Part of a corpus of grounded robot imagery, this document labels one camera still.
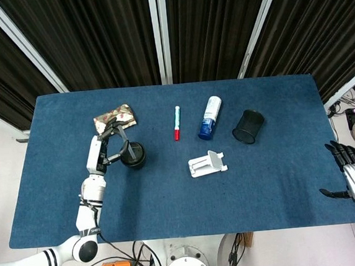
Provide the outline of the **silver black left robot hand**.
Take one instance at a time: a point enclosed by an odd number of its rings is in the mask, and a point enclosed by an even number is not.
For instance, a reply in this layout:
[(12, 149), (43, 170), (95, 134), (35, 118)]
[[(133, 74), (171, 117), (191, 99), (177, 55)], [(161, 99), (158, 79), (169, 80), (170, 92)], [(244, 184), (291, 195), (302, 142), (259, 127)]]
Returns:
[[(123, 125), (127, 125), (127, 123), (126, 121), (117, 121), (116, 118), (112, 118), (106, 124), (104, 132), (92, 138), (86, 163), (87, 171), (90, 175), (105, 175), (107, 166), (120, 160), (124, 153), (128, 152), (129, 141), (123, 129)], [(108, 140), (114, 133), (122, 137), (123, 145), (119, 153), (107, 156)]]

